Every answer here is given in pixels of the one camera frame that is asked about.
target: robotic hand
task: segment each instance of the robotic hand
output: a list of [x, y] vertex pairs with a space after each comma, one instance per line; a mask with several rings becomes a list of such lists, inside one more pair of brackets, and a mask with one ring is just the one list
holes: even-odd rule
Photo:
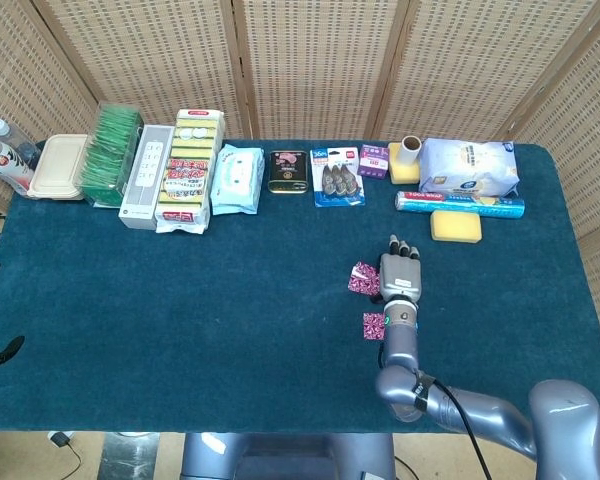
[[398, 420], [414, 422], [426, 413], [445, 429], [469, 433], [488, 478], [473, 433], [535, 460], [538, 480], [600, 479], [600, 408], [593, 394], [566, 380], [540, 382], [529, 394], [532, 424], [510, 402], [445, 387], [419, 369], [420, 294], [420, 254], [391, 235], [389, 253], [380, 257], [385, 340], [376, 390]]

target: yellow sponge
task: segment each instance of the yellow sponge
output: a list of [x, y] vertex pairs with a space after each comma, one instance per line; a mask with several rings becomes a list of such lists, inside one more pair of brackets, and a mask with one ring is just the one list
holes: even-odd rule
[[389, 174], [391, 175], [391, 183], [394, 185], [419, 183], [420, 162], [416, 160], [413, 165], [402, 165], [397, 160], [398, 150], [400, 150], [400, 142], [389, 144]]
[[431, 214], [431, 238], [441, 242], [477, 243], [482, 240], [480, 215], [434, 210]]

